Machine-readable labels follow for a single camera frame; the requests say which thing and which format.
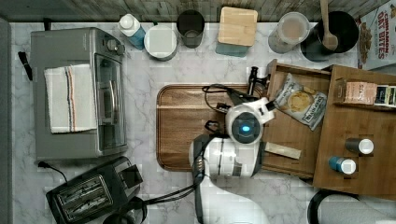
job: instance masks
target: blue bottle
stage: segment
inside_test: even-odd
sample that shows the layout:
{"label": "blue bottle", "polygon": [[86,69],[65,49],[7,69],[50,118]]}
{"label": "blue bottle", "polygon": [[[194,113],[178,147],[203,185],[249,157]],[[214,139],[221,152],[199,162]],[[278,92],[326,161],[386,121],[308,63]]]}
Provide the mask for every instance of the blue bottle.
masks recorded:
{"label": "blue bottle", "polygon": [[145,30],[140,22],[131,14],[126,14],[120,19],[119,29],[128,37],[129,42],[137,48],[145,48]]}
{"label": "blue bottle", "polygon": [[352,175],[356,171],[356,162],[350,159],[333,156],[329,159],[329,166],[334,171]]}

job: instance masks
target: wooden box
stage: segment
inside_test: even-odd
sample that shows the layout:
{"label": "wooden box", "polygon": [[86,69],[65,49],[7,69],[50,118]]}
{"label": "wooden box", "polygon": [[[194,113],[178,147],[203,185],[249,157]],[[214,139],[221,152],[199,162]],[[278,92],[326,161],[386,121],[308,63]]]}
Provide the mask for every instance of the wooden box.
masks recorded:
{"label": "wooden box", "polygon": [[[335,105],[333,95],[339,78],[395,83],[396,76],[341,65],[331,69],[313,184],[322,189],[396,200],[396,113]],[[368,138],[374,143],[374,151],[369,155],[353,153],[345,148],[348,138]],[[352,159],[357,171],[353,175],[335,172],[329,167],[332,156]]]}
{"label": "wooden box", "polygon": [[[273,60],[268,64],[271,75],[268,98],[273,100],[276,92],[282,87],[286,75],[291,73],[302,85],[326,95],[329,92],[331,72],[308,69]],[[276,117],[265,124],[263,141],[302,151],[299,160],[266,153],[264,169],[297,175],[301,178],[313,178],[318,155],[318,147],[322,125],[311,131],[308,126],[293,119],[291,116],[276,110]]]}

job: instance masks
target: white towel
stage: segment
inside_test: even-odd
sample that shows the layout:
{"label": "white towel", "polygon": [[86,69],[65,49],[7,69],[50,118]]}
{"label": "white towel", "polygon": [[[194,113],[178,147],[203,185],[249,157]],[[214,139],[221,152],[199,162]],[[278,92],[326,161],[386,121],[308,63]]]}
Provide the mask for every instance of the white towel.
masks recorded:
{"label": "white towel", "polygon": [[96,129],[92,73],[89,64],[49,68],[44,71],[52,133]]}

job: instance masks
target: toaster oven door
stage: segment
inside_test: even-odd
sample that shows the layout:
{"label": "toaster oven door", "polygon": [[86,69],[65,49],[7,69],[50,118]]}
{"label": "toaster oven door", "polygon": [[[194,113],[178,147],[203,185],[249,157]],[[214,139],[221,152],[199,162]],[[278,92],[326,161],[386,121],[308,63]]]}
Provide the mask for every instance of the toaster oven door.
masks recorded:
{"label": "toaster oven door", "polygon": [[99,150],[106,155],[126,146],[121,64],[95,54],[94,66]]}

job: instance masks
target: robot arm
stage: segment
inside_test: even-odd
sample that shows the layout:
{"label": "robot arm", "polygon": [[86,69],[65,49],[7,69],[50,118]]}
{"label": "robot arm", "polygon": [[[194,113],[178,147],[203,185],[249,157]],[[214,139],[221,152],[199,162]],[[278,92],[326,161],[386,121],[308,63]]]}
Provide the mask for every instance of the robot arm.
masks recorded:
{"label": "robot arm", "polygon": [[250,177],[262,167],[262,125],[274,117],[261,99],[232,107],[226,116],[230,136],[200,135],[191,144],[195,210],[201,224],[267,224],[260,206],[213,184],[218,175]]}

